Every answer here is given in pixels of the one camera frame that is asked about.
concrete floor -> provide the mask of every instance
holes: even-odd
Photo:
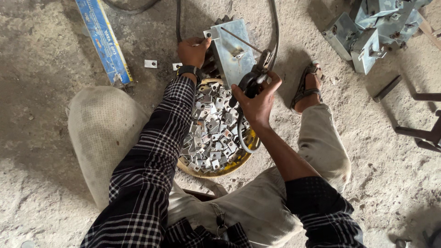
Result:
[[[131,6],[143,4],[131,0]],[[439,103],[416,102],[410,92],[441,92],[441,51],[425,35],[412,38],[378,61],[368,76],[354,73],[323,39],[319,30],[337,14],[350,11],[348,0],[278,0],[280,60],[275,71],[284,79],[271,115],[277,133],[294,149],[300,118],[287,108],[308,58],[322,60],[324,73],[338,77],[323,85],[323,98],[334,110],[337,130],[352,162],[344,196],[368,247],[394,247],[396,237],[423,247],[422,231],[440,224],[439,154],[421,150],[413,139],[394,133],[389,116],[403,126],[430,130]],[[134,99],[151,113],[178,62],[174,0],[162,0],[145,13],[126,16],[105,6],[130,71]],[[423,10],[433,28],[441,28],[441,0]],[[245,19],[251,43],[274,44],[269,4],[259,1],[183,1],[183,38],[202,36],[218,18]],[[83,21],[72,0],[0,0],[0,244],[19,247],[78,247],[97,217],[67,132],[64,108],[76,92],[109,85]],[[143,67],[158,60],[158,69]],[[383,103],[375,95],[396,75],[405,80]],[[236,172],[218,178],[233,191],[274,163],[265,149]],[[183,188],[207,192],[211,182],[183,172]],[[285,247],[304,247],[299,234]]]

yellow round tray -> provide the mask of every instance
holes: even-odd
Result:
[[[245,132],[245,137],[250,137],[250,140],[245,140],[245,143],[248,145],[248,148],[254,150],[256,148],[256,145],[258,143],[259,138],[257,138],[256,133],[249,128],[246,132]],[[225,166],[224,170],[218,171],[216,173],[203,173],[201,170],[199,171],[194,171],[190,168],[188,168],[187,166],[185,166],[179,159],[178,159],[178,168],[183,170],[185,173],[192,175],[194,177],[200,177],[200,178],[215,178],[215,177],[221,177],[221,176],[225,176],[228,175],[230,173],[232,173],[233,171],[237,170],[239,167],[243,166],[248,159],[251,157],[251,153],[247,153],[245,152],[245,150],[242,152],[242,154],[240,154],[233,162],[228,163],[227,166]]]

blue electrode packaging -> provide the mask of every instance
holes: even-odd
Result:
[[[83,21],[112,85],[133,81],[126,60],[107,19],[100,0],[76,0]]]

wristwatch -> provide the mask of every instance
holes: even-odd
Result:
[[[193,65],[183,65],[181,67],[178,68],[178,71],[176,72],[176,77],[180,77],[183,73],[192,73],[196,76],[197,78],[197,83],[196,85],[201,84],[202,82],[202,71],[201,69],[197,68],[196,66]]]

